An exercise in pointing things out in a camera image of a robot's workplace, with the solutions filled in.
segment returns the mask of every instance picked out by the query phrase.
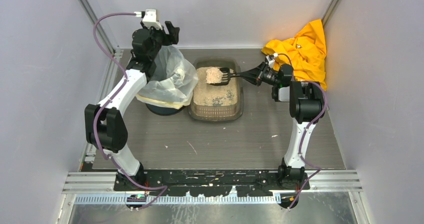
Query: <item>white trash bag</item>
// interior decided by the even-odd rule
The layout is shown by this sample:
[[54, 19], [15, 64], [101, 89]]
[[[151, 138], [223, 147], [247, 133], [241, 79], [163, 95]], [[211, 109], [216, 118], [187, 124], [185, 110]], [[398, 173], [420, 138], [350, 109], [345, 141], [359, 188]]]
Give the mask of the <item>white trash bag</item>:
[[180, 109], [190, 105], [199, 80], [195, 67], [173, 46], [163, 46], [154, 62], [156, 70], [151, 80], [135, 97], [164, 108]]

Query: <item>gray wood tabletop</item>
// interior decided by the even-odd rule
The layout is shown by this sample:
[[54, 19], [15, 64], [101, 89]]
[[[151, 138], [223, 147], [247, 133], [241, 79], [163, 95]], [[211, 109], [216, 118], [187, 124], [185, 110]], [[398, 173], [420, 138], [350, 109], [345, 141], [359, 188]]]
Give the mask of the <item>gray wood tabletop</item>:
[[[242, 70], [264, 60], [259, 49], [182, 49], [181, 52], [191, 63], [200, 57], [230, 57]], [[122, 63], [128, 62], [129, 55], [126, 50]], [[271, 86], [267, 84], [256, 87], [243, 81], [243, 91], [243, 115], [229, 122], [194, 120], [187, 109], [162, 117], [134, 99], [124, 115], [128, 146], [146, 169], [276, 169], [292, 132], [289, 104], [274, 102]], [[326, 169], [345, 168], [328, 115], [319, 120], [313, 131], [306, 158]], [[113, 167], [97, 153], [94, 169]]]

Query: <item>yellow cloth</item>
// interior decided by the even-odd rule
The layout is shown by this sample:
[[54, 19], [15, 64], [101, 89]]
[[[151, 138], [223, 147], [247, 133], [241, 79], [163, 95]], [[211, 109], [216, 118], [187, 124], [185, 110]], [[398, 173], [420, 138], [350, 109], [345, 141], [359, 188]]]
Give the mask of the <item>yellow cloth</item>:
[[[325, 57], [327, 55], [326, 38], [320, 19], [309, 22], [294, 38], [284, 41], [271, 40], [262, 52], [264, 54], [286, 53], [293, 63], [294, 76], [297, 81], [318, 81], [324, 90], [327, 90], [325, 82]], [[275, 59], [274, 70], [280, 68], [289, 60], [284, 55]]]

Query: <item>slotted spatula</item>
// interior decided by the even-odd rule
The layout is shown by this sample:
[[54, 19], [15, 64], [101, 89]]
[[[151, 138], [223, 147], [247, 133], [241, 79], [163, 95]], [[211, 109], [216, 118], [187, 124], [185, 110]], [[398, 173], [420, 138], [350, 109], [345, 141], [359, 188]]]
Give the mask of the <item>slotted spatula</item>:
[[210, 85], [213, 85], [213, 86], [227, 85], [230, 82], [231, 78], [240, 77], [239, 74], [230, 73], [229, 68], [219, 68], [219, 70], [222, 72], [221, 82], [220, 83], [210, 83]]

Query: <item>spatula head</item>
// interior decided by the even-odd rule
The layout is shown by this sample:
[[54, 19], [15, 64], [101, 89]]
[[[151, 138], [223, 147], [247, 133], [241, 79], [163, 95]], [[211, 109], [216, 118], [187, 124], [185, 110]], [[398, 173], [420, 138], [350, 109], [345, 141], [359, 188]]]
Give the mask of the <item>spatula head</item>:
[[230, 69], [229, 68], [220, 68], [219, 69], [222, 72], [222, 79], [220, 83], [210, 83], [210, 85], [213, 86], [223, 86], [227, 85], [230, 82]]

